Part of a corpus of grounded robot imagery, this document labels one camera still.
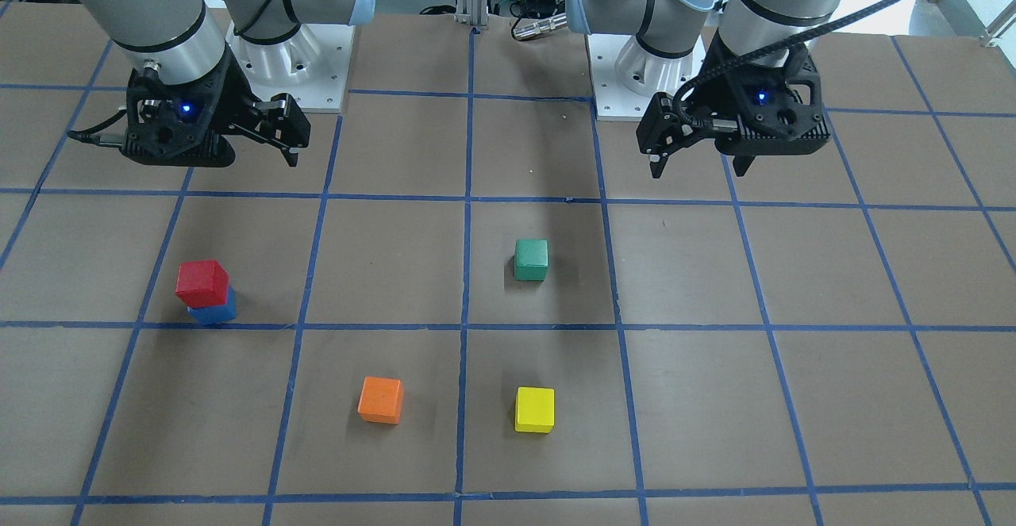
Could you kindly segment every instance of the grid square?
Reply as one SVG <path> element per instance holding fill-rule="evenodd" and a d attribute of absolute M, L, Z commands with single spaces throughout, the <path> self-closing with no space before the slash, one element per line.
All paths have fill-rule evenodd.
<path fill-rule="evenodd" d="M 272 526 L 360 524 L 384 526 L 447 526 L 452 503 L 275 504 Z"/>
<path fill-rule="evenodd" d="M 0 143 L 7 152 L 0 186 L 36 187 L 80 100 L 76 91 L 0 89 Z"/>
<path fill-rule="evenodd" d="M 308 114 L 311 140 L 300 151 L 296 168 L 290 168 L 275 147 L 255 143 L 243 136 L 227 139 L 237 160 L 224 169 L 196 168 L 192 191 L 242 191 L 269 193 L 321 193 L 335 136 L 337 115 Z"/>
<path fill-rule="evenodd" d="M 332 192 L 461 196 L 466 107 L 446 96 L 351 95 Z"/>
<path fill-rule="evenodd" d="M 928 110 L 888 36 L 834 31 L 818 39 L 812 53 L 827 107 Z"/>
<path fill-rule="evenodd" d="M 0 318 L 134 321 L 175 203 L 39 197 L 0 275 Z"/>
<path fill-rule="evenodd" d="M 741 201 L 856 203 L 833 140 L 812 154 L 758 157 L 746 176 L 734 178 Z"/>
<path fill-rule="evenodd" d="M 616 333 L 470 331 L 468 338 L 465 490 L 635 486 Z M 519 386 L 555 389 L 550 435 L 515 432 Z"/>
<path fill-rule="evenodd" d="M 872 218 L 914 324 L 1016 325 L 1016 275 L 980 212 Z"/>
<path fill-rule="evenodd" d="M 78 495 L 128 339 L 129 330 L 0 328 L 3 496 Z"/>
<path fill-rule="evenodd" d="M 61 43 L 68 34 L 73 43 Z M 109 41 L 82 5 L 11 5 L 0 20 L 0 84 L 85 85 Z"/>
<path fill-rule="evenodd" d="M 508 324 L 613 324 L 599 205 L 473 203 L 469 321 Z M 515 280 L 518 238 L 545 238 L 543 282 Z"/>
<path fill-rule="evenodd" d="M 91 494 L 267 490 L 293 338 L 142 331 Z"/>
<path fill-rule="evenodd" d="M 103 505 L 84 508 L 81 526 L 251 526 L 262 515 L 264 505 Z"/>
<path fill-rule="evenodd" d="M 1016 492 L 981 492 L 992 524 L 1016 524 Z"/>
<path fill-rule="evenodd" d="M 774 324 L 901 324 L 903 315 L 863 212 L 744 208 Z"/>
<path fill-rule="evenodd" d="M 1016 120 L 940 118 L 942 128 L 985 205 L 1016 207 Z"/>
<path fill-rule="evenodd" d="M 663 177 L 652 179 L 649 160 L 638 152 L 635 122 L 596 122 L 604 180 L 610 198 L 696 198 L 729 201 L 723 166 L 712 140 L 675 154 Z"/>
<path fill-rule="evenodd" d="M 1016 339 L 922 333 L 939 392 L 980 482 L 1016 482 Z"/>
<path fill-rule="evenodd" d="M 866 203 L 974 204 L 930 115 L 833 114 L 832 118 Z"/>
<path fill-rule="evenodd" d="M 0 247 L 7 247 L 11 234 L 17 228 L 25 205 L 28 204 L 27 194 L 0 194 Z"/>
<path fill-rule="evenodd" d="M 626 323 L 761 323 L 733 208 L 613 205 L 610 211 Z"/>
<path fill-rule="evenodd" d="M 174 294 L 178 266 L 217 259 L 236 290 L 237 321 L 297 321 L 318 206 L 312 198 L 187 198 L 146 320 L 193 323 Z"/>
<path fill-rule="evenodd" d="M 647 488 L 805 483 L 765 334 L 627 335 Z"/>
<path fill-rule="evenodd" d="M 468 24 L 449 16 L 379 13 L 357 27 L 350 88 L 465 92 L 469 73 Z M 442 41 L 442 43 L 409 43 Z"/>
<path fill-rule="evenodd" d="M 592 94 L 585 36 L 557 31 L 532 41 L 511 39 L 514 19 L 490 16 L 475 38 L 475 91 L 515 96 Z"/>
<path fill-rule="evenodd" d="M 0 506 L 4 526 L 64 526 L 73 515 L 73 506 Z"/>
<path fill-rule="evenodd" d="M 458 332 L 305 332 L 277 491 L 452 490 L 458 350 Z M 398 425 L 357 414 L 367 376 L 402 381 Z"/>
<path fill-rule="evenodd" d="M 970 492 L 823 495 L 828 526 L 982 526 Z"/>
<path fill-rule="evenodd" d="M 649 499 L 653 524 L 706 526 L 814 526 L 808 497 Z"/>
<path fill-rule="evenodd" d="M 909 334 L 776 341 L 817 484 L 966 480 Z"/>
<path fill-rule="evenodd" d="M 452 201 L 328 201 L 307 320 L 458 324 L 463 220 Z"/>
<path fill-rule="evenodd" d="M 638 524 L 634 499 L 479 501 L 462 504 L 462 526 Z"/>
<path fill-rule="evenodd" d="M 920 87 L 936 111 L 1016 114 L 1016 78 L 1000 49 L 977 39 L 897 36 Z"/>
<path fill-rule="evenodd" d="M 1016 258 L 1016 212 L 992 212 L 992 222 L 1009 254 Z"/>
<path fill-rule="evenodd" d="M 472 194 L 598 198 L 589 105 L 477 100 Z"/>
<path fill-rule="evenodd" d="M 90 128 L 107 120 L 124 104 L 123 91 L 88 92 L 74 129 Z M 123 136 L 126 131 L 127 120 L 123 118 L 104 132 Z M 68 139 L 43 186 L 46 189 L 175 191 L 180 189 L 185 173 L 186 168 L 142 166 L 124 157 L 119 150 Z"/>

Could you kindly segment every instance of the mounting plate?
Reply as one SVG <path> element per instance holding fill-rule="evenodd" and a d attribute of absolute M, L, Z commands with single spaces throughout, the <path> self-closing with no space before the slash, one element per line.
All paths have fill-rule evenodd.
<path fill-rule="evenodd" d="M 617 62 L 621 49 L 631 39 L 628 35 L 588 35 L 586 48 L 589 53 L 589 73 L 592 75 L 592 89 L 596 95 L 596 118 L 606 122 L 638 122 L 645 114 L 651 96 L 643 96 L 631 91 L 618 78 Z M 695 42 L 692 59 L 698 64 L 705 59 L 702 39 Z"/>

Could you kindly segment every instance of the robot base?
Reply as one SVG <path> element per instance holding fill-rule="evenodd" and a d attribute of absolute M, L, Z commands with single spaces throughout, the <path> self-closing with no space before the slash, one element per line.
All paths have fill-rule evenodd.
<path fill-rule="evenodd" d="M 289 71 L 294 62 L 293 52 L 308 49 L 306 43 L 288 48 L 287 43 L 264 48 L 266 52 L 258 55 L 259 66 L 269 60 L 271 66 L 265 67 L 272 74 L 257 74 L 244 68 L 251 90 L 261 100 L 287 92 L 297 100 L 301 110 L 308 114 L 341 114 L 344 104 L 345 89 L 350 75 L 350 60 L 353 56 L 353 41 L 356 27 L 343 23 L 306 23 L 305 29 L 310 30 L 312 41 L 320 50 L 319 56 L 313 56 L 307 62 L 306 70 L 291 75 L 279 75 L 278 71 Z M 234 24 L 230 23 L 230 43 L 237 59 L 245 64 L 245 57 L 251 55 L 249 50 L 253 45 L 239 41 L 232 35 Z"/>
<path fill-rule="evenodd" d="M 625 48 L 631 36 L 628 35 L 589 35 L 587 36 L 589 52 L 589 71 L 592 77 L 592 89 L 596 96 L 596 118 L 607 122 L 638 122 L 645 114 L 649 95 L 637 94 L 628 89 L 616 66 L 621 50 Z M 705 46 L 702 39 L 695 42 L 691 55 L 679 60 L 690 60 L 691 74 L 697 74 L 702 60 L 705 59 Z M 666 91 L 665 88 L 654 91 Z"/>

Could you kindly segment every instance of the blue cube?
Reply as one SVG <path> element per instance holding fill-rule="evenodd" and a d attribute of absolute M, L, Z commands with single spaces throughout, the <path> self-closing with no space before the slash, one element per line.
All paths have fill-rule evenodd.
<path fill-rule="evenodd" d="M 187 313 L 202 326 L 211 326 L 221 324 L 223 321 L 234 320 L 237 317 L 237 295 L 233 292 L 233 286 L 230 286 L 229 294 L 226 295 L 226 303 L 223 306 L 187 307 Z"/>

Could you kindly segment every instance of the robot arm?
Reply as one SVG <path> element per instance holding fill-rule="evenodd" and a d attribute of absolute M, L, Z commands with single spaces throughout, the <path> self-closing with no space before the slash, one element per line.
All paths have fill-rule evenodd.
<path fill-rule="evenodd" d="M 827 22 L 841 0 L 731 0 L 695 77 L 689 71 L 698 64 L 686 53 L 712 0 L 662 1 L 657 13 L 661 0 L 568 0 L 571 29 L 634 35 L 638 48 L 629 42 L 617 68 L 629 89 L 651 95 L 636 136 L 654 179 L 671 154 L 703 139 L 714 139 L 716 149 L 734 156 L 738 176 L 760 154 L 814 153 L 830 135 L 821 78 L 805 43 L 900 0 L 833 23 Z M 639 77 L 642 84 L 632 82 Z"/>
<path fill-rule="evenodd" d="M 225 168 L 236 154 L 224 136 L 243 135 L 276 147 L 288 165 L 297 165 L 298 150 L 310 140 L 306 115 L 287 92 L 261 101 L 251 91 L 245 77 L 251 60 L 245 56 L 245 67 L 240 66 L 203 0 L 80 1 L 134 68 L 127 84 L 124 135 L 98 133 L 124 115 L 119 114 L 69 136 L 117 147 L 143 165 Z M 233 16 L 242 16 L 238 22 L 246 20 L 243 41 L 255 48 L 285 46 L 302 30 L 301 20 L 362 23 L 374 13 L 374 0 L 227 3 Z M 306 77 L 310 57 L 304 61 L 308 64 L 290 66 Z"/>

